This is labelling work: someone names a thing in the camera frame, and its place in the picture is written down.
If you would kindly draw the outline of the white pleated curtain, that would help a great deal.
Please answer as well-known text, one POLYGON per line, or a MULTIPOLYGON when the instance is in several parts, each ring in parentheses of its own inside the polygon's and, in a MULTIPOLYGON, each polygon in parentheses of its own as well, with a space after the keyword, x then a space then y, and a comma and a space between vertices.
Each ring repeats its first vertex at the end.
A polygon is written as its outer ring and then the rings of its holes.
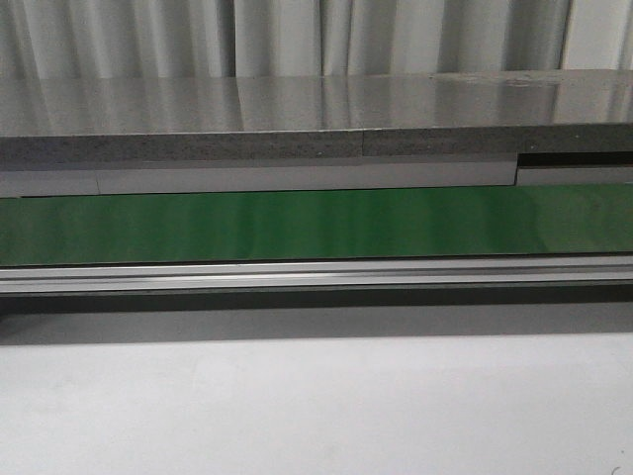
POLYGON ((628 1, 5 1, 5 78, 628 69, 628 1))

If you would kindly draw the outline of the grey cabinet panel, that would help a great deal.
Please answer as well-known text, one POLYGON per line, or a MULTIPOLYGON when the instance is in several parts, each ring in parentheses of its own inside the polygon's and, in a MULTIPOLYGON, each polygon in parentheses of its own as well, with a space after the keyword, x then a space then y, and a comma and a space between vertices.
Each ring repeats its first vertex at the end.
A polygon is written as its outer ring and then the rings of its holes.
POLYGON ((514 152, 15 165, 4 198, 511 185, 514 152))
POLYGON ((518 167, 516 184, 575 185, 575 184, 627 184, 633 182, 633 167, 580 166, 580 167, 518 167))

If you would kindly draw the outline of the grey cabinet front panel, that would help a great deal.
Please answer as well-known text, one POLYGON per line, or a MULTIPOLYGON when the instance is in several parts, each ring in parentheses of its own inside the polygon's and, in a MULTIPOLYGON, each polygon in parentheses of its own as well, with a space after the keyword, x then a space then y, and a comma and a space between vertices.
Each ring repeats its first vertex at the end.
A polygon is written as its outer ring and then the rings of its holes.
POLYGON ((514 152, 15 165, 4 198, 511 185, 514 152))

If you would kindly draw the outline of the dark grey stone countertop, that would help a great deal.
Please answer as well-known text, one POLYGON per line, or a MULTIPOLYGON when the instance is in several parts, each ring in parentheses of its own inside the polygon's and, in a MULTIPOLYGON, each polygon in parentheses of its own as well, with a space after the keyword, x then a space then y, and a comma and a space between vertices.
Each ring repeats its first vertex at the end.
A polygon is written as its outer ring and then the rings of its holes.
POLYGON ((631 147, 626 70, 1 84, 14 169, 631 147))

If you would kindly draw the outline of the aluminium conveyor side rail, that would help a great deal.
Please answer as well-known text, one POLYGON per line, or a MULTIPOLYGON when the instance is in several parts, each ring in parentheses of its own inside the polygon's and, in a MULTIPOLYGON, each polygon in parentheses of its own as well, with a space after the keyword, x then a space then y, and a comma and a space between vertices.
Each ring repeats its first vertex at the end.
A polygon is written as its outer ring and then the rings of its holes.
POLYGON ((629 255, 4 268, 4 295, 194 289, 620 282, 629 255))

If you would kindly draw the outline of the grey right cabinet panel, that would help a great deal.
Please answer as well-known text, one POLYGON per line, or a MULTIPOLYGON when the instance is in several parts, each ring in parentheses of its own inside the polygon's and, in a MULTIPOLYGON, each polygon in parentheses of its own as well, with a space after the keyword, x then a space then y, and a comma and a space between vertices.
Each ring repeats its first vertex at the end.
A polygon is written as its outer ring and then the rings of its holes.
POLYGON ((633 182, 633 167, 580 166, 580 167, 518 167, 516 184, 575 185, 575 184, 627 184, 633 182))

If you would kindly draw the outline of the green conveyor belt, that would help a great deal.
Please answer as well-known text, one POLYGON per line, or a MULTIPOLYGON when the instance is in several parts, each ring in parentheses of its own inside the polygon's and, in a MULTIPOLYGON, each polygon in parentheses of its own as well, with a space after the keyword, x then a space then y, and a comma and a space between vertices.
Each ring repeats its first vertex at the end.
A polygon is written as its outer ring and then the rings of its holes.
POLYGON ((628 184, 11 198, 5 266, 628 252, 628 184))

